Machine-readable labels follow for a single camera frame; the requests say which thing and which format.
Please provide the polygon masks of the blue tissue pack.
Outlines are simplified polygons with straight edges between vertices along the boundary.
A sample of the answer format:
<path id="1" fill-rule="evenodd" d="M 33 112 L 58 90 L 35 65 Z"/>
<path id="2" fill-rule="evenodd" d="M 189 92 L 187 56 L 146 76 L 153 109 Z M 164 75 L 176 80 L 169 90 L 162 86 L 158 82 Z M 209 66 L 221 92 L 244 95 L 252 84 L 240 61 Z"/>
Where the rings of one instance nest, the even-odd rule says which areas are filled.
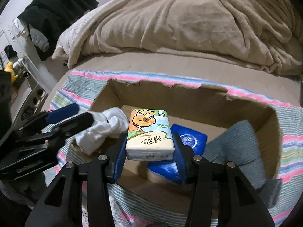
<path id="1" fill-rule="evenodd" d="M 208 136 L 178 124 L 173 124 L 170 129 L 175 145 L 173 159 L 149 162 L 147 169 L 171 183 L 186 183 L 191 177 L 192 157 L 203 155 Z"/>

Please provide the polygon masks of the white socks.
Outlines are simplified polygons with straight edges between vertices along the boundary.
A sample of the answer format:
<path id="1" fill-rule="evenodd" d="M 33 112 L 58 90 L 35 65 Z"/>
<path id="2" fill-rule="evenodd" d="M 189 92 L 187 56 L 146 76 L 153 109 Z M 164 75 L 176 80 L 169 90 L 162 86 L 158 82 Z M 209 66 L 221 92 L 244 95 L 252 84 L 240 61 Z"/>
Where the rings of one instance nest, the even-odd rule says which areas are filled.
<path id="1" fill-rule="evenodd" d="M 119 138 L 122 133 L 128 131 L 128 118 L 118 107 L 88 113 L 94 118 L 92 126 L 75 135 L 78 147 L 87 156 L 99 149 L 106 138 Z"/>

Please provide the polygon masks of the cartoon printed tissue pack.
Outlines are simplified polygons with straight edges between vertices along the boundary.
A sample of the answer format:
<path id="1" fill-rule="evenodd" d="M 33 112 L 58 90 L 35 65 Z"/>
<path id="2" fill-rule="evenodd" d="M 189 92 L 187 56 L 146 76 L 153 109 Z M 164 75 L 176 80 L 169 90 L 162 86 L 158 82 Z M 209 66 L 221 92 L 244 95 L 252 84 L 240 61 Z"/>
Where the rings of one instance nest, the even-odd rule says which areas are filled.
<path id="1" fill-rule="evenodd" d="M 133 109 L 126 142 L 127 159 L 172 160 L 175 146 L 165 110 Z"/>

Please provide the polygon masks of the grey-blue socks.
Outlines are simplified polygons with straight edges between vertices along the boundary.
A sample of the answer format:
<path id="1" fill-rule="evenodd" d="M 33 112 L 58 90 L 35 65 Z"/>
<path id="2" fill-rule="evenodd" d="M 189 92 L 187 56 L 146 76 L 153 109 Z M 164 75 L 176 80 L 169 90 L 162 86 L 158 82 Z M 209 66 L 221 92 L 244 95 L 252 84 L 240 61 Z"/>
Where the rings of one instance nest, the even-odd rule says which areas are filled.
<path id="1" fill-rule="evenodd" d="M 282 187 L 281 179 L 267 179 L 254 130 L 247 120 L 242 120 L 206 144 L 203 157 L 208 161 L 236 163 L 265 206 L 276 206 Z"/>

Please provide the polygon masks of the white shelf unit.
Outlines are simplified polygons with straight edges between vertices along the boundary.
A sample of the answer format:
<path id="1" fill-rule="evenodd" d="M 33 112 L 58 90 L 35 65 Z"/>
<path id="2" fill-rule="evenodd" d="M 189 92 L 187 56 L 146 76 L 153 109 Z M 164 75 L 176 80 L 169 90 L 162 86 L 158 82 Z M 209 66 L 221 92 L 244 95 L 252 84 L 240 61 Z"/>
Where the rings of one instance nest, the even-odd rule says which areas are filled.
<path id="1" fill-rule="evenodd" d="M 24 45 L 29 42 L 29 32 L 19 19 L 10 29 L 1 30 L 1 70 L 9 69 L 15 77 L 10 103 L 14 122 L 39 112 L 49 93 L 44 77 L 25 52 Z"/>

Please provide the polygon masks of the striped pastel towel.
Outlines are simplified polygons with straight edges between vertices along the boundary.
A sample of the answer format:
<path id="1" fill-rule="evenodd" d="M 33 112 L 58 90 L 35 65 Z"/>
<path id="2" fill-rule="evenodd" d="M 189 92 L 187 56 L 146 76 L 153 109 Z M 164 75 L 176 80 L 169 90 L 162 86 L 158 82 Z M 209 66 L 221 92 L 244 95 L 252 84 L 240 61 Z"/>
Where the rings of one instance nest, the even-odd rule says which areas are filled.
<path id="1" fill-rule="evenodd" d="M 150 80 L 163 84 L 183 84 L 189 87 L 207 85 L 209 81 L 192 77 L 169 76 L 159 73 L 112 72 L 73 70 L 62 78 L 58 91 L 47 98 L 46 110 L 56 110 L 71 103 L 77 103 L 81 111 L 87 111 L 97 94 L 105 87 L 107 80 L 127 82 Z M 281 191 L 274 207 L 269 212 L 276 226 L 280 226 L 294 209 L 302 194 L 302 108 L 270 98 L 247 89 L 225 85 L 228 94 L 234 97 L 248 97 L 266 103 L 275 109 L 279 127 L 282 129 L 281 162 L 278 178 L 282 180 Z"/>

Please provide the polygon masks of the open cardboard box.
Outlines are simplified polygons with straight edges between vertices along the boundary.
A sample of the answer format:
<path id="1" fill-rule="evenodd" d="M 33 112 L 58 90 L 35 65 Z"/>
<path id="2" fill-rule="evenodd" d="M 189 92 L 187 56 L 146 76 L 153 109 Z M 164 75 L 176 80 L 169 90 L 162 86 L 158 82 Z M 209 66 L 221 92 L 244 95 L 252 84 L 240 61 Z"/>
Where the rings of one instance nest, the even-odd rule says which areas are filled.
<path id="1" fill-rule="evenodd" d="M 165 110 L 171 124 L 194 129 L 214 139 L 235 123 L 247 120 L 259 143 L 268 179 L 276 178 L 280 166 L 281 129 L 275 110 L 246 97 L 229 95 L 215 85 L 170 85 L 161 82 L 129 83 L 111 79 L 94 99 L 90 110 L 121 108 L 130 115 L 135 108 Z M 170 211 L 186 214 L 191 187 L 171 184 L 146 169 L 146 163 L 127 160 L 118 185 Z"/>

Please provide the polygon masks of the white quilted duvet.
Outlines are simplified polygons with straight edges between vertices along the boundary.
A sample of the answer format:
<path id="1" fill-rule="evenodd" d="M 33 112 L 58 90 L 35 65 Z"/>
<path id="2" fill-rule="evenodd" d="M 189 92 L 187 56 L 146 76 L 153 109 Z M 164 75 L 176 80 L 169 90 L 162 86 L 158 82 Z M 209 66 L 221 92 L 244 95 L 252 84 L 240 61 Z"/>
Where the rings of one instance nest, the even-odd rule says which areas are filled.
<path id="1" fill-rule="evenodd" d="M 97 8 L 87 12 L 82 17 L 80 17 L 76 22 L 74 22 L 69 28 L 67 28 L 59 37 L 54 53 L 51 56 L 52 60 L 60 60 L 67 66 L 68 69 L 73 68 L 73 64 L 68 63 L 69 55 L 72 50 L 74 41 L 81 31 L 86 27 L 95 15 L 102 10 L 107 5 L 110 5 L 115 0 L 108 1 L 107 3 L 98 6 Z"/>

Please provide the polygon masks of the yellow plush toy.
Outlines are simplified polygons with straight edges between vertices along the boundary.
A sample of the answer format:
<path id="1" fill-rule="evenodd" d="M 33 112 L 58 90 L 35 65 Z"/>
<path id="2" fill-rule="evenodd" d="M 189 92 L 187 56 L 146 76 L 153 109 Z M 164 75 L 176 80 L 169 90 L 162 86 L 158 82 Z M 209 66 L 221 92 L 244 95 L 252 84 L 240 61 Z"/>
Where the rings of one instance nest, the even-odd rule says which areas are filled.
<path id="1" fill-rule="evenodd" d="M 5 72 L 8 72 L 11 76 L 11 84 L 13 84 L 16 79 L 18 78 L 18 75 L 15 74 L 15 71 L 13 69 L 13 62 L 9 61 L 6 65 L 6 68 L 4 69 Z"/>

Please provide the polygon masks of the grey sock hanging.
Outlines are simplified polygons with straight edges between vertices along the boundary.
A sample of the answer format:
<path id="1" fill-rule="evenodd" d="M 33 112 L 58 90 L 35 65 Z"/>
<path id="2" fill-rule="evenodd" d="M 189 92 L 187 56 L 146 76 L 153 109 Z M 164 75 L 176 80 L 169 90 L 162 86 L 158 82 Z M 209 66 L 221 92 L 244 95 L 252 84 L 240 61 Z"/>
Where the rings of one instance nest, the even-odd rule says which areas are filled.
<path id="1" fill-rule="evenodd" d="M 31 24 L 29 24 L 28 27 L 33 44 L 37 46 L 42 52 L 47 52 L 50 44 L 46 36 L 44 36 L 41 31 L 34 28 Z"/>

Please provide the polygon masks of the black clothes pile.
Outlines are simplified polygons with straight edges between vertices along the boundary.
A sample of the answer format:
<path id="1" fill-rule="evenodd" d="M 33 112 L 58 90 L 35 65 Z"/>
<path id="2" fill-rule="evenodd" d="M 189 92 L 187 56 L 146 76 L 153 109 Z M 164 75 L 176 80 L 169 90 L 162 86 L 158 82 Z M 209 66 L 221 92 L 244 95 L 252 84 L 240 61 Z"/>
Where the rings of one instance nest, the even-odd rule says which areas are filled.
<path id="1" fill-rule="evenodd" d="M 41 61 L 49 58 L 56 47 L 60 35 L 87 11 L 99 5 L 96 0 L 33 0 L 18 16 L 26 29 L 31 24 L 41 31 L 49 41 L 47 52 L 35 46 Z"/>

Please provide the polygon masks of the beige fleece blanket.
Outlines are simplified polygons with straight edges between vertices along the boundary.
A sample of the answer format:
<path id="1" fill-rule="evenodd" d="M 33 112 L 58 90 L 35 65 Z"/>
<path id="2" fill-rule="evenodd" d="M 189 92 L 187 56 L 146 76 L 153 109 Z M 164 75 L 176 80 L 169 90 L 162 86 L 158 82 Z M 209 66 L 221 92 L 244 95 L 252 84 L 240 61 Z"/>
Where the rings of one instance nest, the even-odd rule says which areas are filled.
<path id="1" fill-rule="evenodd" d="M 81 55 L 145 49 L 208 53 L 278 75 L 302 73 L 302 18 L 290 0 L 115 0 L 75 39 L 67 64 Z"/>

